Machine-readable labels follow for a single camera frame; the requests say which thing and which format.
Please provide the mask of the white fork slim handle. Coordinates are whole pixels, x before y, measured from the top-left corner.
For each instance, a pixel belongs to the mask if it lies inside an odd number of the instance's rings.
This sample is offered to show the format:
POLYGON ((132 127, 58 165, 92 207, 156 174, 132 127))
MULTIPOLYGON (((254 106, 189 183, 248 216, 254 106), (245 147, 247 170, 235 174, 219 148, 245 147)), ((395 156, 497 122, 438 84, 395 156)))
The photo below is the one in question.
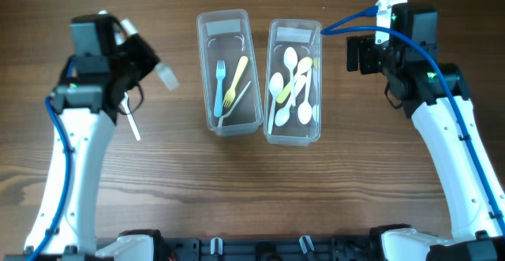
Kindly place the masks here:
MULTIPOLYGON (((133 23, 129 19, 124 19, 120 22, 121 26, 125 29, 125 32, 130 35, 139 34, 137 28, 133 25, 133 23)), ((152 70, 156 71, 160 80, 165 84, 165 86, 173 91, 178 87, 177 77, 174 75, 174 72, 171 67, 161 61, 160 63, 152 70)))

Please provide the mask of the yellow plastic spoon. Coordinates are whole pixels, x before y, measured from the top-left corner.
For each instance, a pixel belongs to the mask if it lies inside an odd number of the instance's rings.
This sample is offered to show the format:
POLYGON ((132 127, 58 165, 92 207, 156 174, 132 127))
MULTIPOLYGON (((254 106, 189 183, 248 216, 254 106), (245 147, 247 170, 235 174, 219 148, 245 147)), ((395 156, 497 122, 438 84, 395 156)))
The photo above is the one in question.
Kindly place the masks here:
MULTIPOLYGON (((297 71, 294 74, 294 81, 297 81, 299 76, 303 75, 304 73, 307 73, 311 67, 312 67, 312 59, 310 57, 302 58, 297 64, 297 71)), ((290 81, 284 87, 281 93, 277 96, 276 98, 277 103, 284 103, 286 101, 288 95, 291 93, 292 90, 291 84, 292 81, 290 81)))

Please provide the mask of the white fork bluish handle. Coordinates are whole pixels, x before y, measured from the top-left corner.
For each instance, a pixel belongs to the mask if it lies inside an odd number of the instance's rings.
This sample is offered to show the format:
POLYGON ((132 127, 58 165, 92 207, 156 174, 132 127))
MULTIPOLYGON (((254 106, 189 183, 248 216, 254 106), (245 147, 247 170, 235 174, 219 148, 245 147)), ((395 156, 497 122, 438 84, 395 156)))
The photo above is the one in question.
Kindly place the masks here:
POLYGON ((226 77, 226 64, 218 60, 216 66, 217 87, 215 93, 214 116, 221 117, 223 113, 223 81, 226 77))

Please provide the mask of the white spoon long handle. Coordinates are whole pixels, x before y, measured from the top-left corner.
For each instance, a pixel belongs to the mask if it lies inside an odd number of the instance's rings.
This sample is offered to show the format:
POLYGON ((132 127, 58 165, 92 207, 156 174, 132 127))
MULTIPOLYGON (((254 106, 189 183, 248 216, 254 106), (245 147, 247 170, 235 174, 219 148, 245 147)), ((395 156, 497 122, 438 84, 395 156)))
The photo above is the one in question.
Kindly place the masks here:
POLYGON ((274 73, 269 81, 269 92, 271 93, 271 109, 269 112, 267 133, 271 134, 274 124, 276 98, 283 90, 284 81, 281 73, 274 73))

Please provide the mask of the white spoon wide handle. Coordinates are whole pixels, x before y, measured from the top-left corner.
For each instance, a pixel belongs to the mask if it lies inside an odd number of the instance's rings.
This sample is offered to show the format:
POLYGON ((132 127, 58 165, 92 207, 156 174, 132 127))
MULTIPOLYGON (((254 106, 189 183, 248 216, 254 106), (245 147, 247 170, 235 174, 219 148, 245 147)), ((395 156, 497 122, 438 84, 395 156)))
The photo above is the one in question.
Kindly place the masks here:
POLYGON ((280 108, 275 115, 275 125, 276 126, 281 127, 281 126, 285 125, 287 123, 287 121, 289 120, 291 101, 292 100, 296 101, 296 97, 301 92, 302 88, 305 86, 306 80, 307 80, 307 78, 305 75, 301 75, 297 79, 297 81, 294 85, 294 91, 295 91, 294 97, 289 98, 287 100, 286 105, 283 108, 280 108))

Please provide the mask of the yellow plastic fork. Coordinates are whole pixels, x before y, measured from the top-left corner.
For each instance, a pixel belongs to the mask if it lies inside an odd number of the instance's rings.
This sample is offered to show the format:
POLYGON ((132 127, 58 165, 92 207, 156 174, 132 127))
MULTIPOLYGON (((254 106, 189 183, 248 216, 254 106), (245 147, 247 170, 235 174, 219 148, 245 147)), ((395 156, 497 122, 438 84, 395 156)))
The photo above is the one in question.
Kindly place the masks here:
POLYGON ((237 66, 235 74, 234 74, 234 78, 231 83, 231 86, 226 91, 226 94, 224 96, 224 100, 223 100, 223 107, 224 108, 230 108, 231 105, 233 104, 235 97, 236 97, 236 87, 238 85, 239 80, 241 79, 243 72, 245 71, 248 61, 249 61, 249 58, 247 56, 240 57, 240 59, 238 61, 238 66, 237 66))

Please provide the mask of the thin white fork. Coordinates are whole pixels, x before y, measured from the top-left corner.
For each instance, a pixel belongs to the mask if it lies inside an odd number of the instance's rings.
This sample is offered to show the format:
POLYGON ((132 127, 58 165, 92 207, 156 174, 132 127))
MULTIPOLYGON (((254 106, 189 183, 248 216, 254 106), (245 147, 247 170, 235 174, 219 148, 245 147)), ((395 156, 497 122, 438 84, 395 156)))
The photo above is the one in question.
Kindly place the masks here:
POLYGON ((218 127, 222 127, 222 126, 223 126, 223 120, 224 120, 225 118, 229 117, 229 116, 233 113, 233 111, 234 111, 235 107, 236 107, 236 106, 237 106, 237 104, 241 101, 241 98, 243 97, 243 95, 244 95, 244 94, 246 93, 246 91, 248 90, 248 88, 249 88, 249 85, 250 85, 250 84, 251 84, 251 81, 249 81, 249 82, 245 85, 245 87, 242 89, 242 91, 241 91, 240 95, 237 97, 237 99, 235 100, 235 102, 234 102, 234 104, 232 105, 232 107, 228 110, 228 112, 219 118, 218 127))

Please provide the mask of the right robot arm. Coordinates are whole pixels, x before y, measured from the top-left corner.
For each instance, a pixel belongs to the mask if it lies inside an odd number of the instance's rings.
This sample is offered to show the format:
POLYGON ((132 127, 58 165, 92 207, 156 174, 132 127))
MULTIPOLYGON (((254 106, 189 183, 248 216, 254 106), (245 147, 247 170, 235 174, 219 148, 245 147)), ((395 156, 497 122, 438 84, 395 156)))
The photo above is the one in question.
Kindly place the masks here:
POLYGON ((347 68, 382 73, 385 94, 421 134, 443 186, 451 238, 411 226, 371 229, 374 260, 501 260, 504 192, 481 142, 459 67, 437 61, 437 12, 429 4, 379 0, 375 26, 347 29, 347 68))

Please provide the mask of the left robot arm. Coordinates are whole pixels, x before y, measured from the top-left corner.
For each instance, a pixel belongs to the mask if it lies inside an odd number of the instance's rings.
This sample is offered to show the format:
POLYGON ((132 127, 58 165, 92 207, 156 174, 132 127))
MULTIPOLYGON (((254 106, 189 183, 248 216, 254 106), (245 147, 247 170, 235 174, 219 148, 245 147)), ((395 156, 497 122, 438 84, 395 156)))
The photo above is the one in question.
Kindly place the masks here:
POLYGON ((45 99, 54 144, 39 213, 23 252, 7 260, 118 260, 96 248, 95 207, 103 159, 119 115, 130 117, 127 93, 155 71, 178 86, 133 24, 106 11, 74 17, 74 53, 45 99))

